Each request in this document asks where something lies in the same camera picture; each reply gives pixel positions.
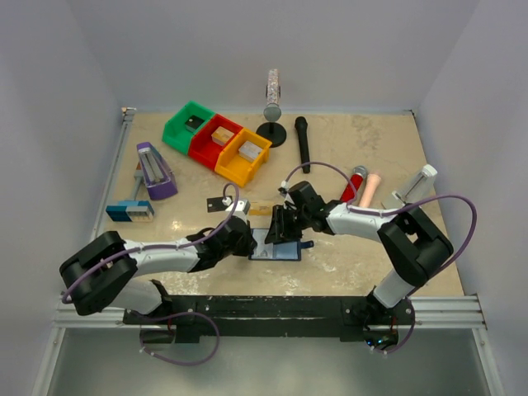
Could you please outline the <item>silver VIP credit card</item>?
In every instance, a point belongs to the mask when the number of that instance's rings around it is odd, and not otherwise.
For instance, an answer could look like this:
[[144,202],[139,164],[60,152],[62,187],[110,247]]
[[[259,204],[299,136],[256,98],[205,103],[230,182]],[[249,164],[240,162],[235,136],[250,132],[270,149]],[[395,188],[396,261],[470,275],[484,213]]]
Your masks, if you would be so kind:
[[267,260],[272,259],[274,248],[272,243],[259,244],[252,255],[255,260]]

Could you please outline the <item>blue leather card holder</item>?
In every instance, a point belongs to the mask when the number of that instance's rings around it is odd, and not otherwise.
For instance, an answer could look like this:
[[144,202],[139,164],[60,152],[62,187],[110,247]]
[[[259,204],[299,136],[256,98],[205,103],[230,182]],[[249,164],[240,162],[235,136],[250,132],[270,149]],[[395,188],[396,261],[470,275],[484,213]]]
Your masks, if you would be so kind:
[[[266,229],[252,229],[253,237],[259,244],[265,243],[265,237],[267,235]],[[274,253],[272,259],[267,260],[255,260],[252,255],[248,257],[251,261],[262,261],[262,262],[299,262],[302,258],[302,251],[314,247],[313,241],[302,242],[295,240],[287,243],[273,243]]]

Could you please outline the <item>gold credit card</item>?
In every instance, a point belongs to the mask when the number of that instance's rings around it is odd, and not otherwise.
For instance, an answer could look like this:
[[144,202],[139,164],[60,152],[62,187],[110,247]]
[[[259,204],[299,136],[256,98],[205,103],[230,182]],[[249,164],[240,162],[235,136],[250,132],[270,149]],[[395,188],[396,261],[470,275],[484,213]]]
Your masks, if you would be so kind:
[[254,200],[250,201],[248,214],[251,216],[270,216],[274,203],[271,201]]

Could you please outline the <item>black credit card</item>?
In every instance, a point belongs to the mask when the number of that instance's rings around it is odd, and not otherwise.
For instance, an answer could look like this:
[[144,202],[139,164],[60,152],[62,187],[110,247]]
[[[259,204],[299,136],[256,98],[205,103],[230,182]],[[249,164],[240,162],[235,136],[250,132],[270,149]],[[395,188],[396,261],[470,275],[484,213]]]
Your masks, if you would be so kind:
[[232,204],[232,196],[218,196],[206,199],[206,209],[208,213],[230,211]]

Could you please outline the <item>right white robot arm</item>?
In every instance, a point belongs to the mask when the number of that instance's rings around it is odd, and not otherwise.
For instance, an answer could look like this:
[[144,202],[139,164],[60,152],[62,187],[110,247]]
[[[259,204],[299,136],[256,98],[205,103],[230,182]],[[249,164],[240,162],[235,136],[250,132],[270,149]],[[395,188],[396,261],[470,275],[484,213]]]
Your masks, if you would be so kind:
[[454,253],[448,238],[418,206],[403,212],[354,211],[345,202],[326,202],[307,181],[281,189],[285,203],[274,205],[265,244],[282,244],[302,238],[303,231],[351,235],[381,243],[393,270],[370,293],[369,317],[387,323],[397,304],[425,285]]

